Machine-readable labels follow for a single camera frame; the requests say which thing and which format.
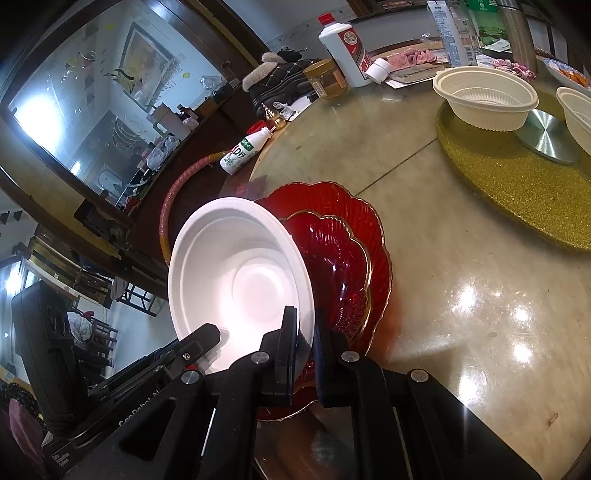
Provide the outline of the silver turntable center disc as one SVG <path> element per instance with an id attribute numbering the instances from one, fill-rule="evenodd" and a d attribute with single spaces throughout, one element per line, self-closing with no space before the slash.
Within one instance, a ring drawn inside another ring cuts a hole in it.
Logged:
<path id="1" fill-rule="evenodd" d="M 579 159 L 579 148 L 564 121 L 533 109 L 524 125 L 515 131 L 521 142 L 549 161 L 572 165 Z"/>

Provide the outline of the stainless steel thermos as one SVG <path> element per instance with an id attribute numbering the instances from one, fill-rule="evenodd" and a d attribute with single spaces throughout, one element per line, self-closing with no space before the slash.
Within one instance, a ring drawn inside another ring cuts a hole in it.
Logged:
<path id="1" fill-rule="evenodd" d="M 497 0 L 496 3 L 511 45 L 514 61 L 536 73 L 538 68 L 533 38 L 520 2 Z"/>

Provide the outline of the gold glitter turntable mat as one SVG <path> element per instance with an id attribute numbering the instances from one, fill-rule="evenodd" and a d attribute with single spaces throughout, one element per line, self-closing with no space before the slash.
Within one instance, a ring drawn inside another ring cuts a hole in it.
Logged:
<path id="1" fill-rule="evenodd" d="M 590 251 L 590 156 L 583 149 L 572 165 L 552 162 L 514 132 L 467 124 L 448 102 L 436 130 L 452 167 L 497 210 L 557 245 Z"/>

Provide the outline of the blue white plate with food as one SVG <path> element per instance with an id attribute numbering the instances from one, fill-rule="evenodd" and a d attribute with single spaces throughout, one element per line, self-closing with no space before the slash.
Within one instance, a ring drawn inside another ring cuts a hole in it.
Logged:
<path id="1" fill-rule="evenodd" d="M 559 60 L 544 58 L 548 72 L 563 86 L 591 95 L 590 79 L 575 68 Z"/>

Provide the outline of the red glass plate with sticker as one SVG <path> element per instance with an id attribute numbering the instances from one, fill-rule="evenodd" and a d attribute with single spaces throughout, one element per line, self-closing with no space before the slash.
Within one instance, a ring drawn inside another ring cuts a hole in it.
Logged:
<path id="1" fill-rule="evenodd" d="M 339 216 L 298 210 L 280 218 L 301 252 L 314 292 L 329 328 L 353 344 L 367 325 L 373 307 L 373 265 L 363 243 Z"/>

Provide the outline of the beige plastic bowl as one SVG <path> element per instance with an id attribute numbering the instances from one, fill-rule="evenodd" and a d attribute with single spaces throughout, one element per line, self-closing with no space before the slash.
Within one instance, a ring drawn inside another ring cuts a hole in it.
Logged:
<path id="1" fill-rule="evenodd" d="M 538 93 L 527 81 L 489 67 L 442 70 L 433 78 L 433 89 L 461 120 L 494 132 L 520 129 L 539 105 Z"/>
<path id="2" fill-rule="evenodd" d="M 559 87 L 556 98 L 562 106 L 569 133 L 577 144 L 591 155 L 591 101 L 583 93 L 568 87 Z"/>

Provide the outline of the small white green bottle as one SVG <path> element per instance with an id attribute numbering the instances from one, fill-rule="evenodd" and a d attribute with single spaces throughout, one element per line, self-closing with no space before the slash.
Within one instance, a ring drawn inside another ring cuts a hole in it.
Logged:
<path id="1" fill-rule="evenodd" d="M 247 135 L 225 154 L 219 164 L 228 175 L 235 175 L 252 157 L 256 156 L 271 137 L 271 131 L 263 127 L 259 131 Z"/>

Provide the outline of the dark quilted jacket fur collar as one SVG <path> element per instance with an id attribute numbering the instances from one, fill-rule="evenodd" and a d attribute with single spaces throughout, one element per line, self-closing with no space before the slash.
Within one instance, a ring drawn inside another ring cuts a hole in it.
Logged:
<path id="1" fill-rule="evenodd" d="M 291 105 L 314 92 L 304 70 L 317 62 L 318 58 L 304 59 L 303 54 L 288 48 L 263 53 L 259 66 L 242 79 L 242 90 L 252 99 L 256 116 L 266 119 L 264 106 L 271 108 L 276 102 Z"/>

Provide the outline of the gold lid glass jar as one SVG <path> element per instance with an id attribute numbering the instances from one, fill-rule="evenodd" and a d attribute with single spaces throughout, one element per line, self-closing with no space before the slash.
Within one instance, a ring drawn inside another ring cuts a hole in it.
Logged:
<path id="1" fill-rule="evenodd" d="M 318 60 L 304 69 L 304 75 L 315 93 L 322 99 L 332 99 L 345 94 L 349 84 L 332 58 Z"/>

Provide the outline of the pink cloth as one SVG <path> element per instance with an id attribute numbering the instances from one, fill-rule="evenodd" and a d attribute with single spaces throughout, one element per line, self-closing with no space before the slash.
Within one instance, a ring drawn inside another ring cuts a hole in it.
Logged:
<path id="1" fill-rule="evenodd" d="M 387 58 L 392 71 L 400 71 L 418 65 L 436 63 L 437 56 L 431 50 L 407 50 L 397 52 Z"/>

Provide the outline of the green plastic bottle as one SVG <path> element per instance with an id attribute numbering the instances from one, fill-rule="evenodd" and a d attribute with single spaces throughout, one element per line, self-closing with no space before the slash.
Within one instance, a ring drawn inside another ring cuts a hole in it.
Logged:
<path id="1" fill-rule="evenodd" d="M 499 40 L 508 39 L 495 0 L 467 0 L 465 4 L 483 46 L 489 46 Z"/>

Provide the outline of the white liquor bottle red cap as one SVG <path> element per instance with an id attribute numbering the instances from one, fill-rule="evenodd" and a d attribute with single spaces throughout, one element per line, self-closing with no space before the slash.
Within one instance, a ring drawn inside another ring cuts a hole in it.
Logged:
<path id="1" fill-rule="evenodd" d="M 318 22 L 322 25 L 318 40 L 331 54 L 349 86 L 360 88 L 372 83 L 367 75 L 372 60 L 355 28 L 349 23 L 339 22 L 331 13 L 318 16 Z"/>

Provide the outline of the red glass plate plain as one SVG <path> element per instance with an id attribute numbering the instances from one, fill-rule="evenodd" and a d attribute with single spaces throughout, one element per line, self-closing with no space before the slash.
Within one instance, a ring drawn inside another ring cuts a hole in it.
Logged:
<path id="1" fill-rule="evenodd" d="M 393 288 L 376 209 L 335 182 L 286 184 L 256 203 L 283 223 L 300 249 L 325 325 L 345 335 L 349 349 L 368 353 Z"/>

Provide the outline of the white foam bowl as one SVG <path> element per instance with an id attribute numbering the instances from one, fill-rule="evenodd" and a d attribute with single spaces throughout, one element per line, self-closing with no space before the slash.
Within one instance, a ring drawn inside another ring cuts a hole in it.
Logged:
<path id="1" fill-rule="evenodd" d="M 173 245 L 167 291 L 178 339 L 205 323 L 221 332 L 197 363 L 204 373 L 259 350 L 287 306 L 297 310 L 295 371 L 304 370 L 315 330 L 311 279 L 293 237 L 263 206 L 225 197 L 192 213 Z"/>

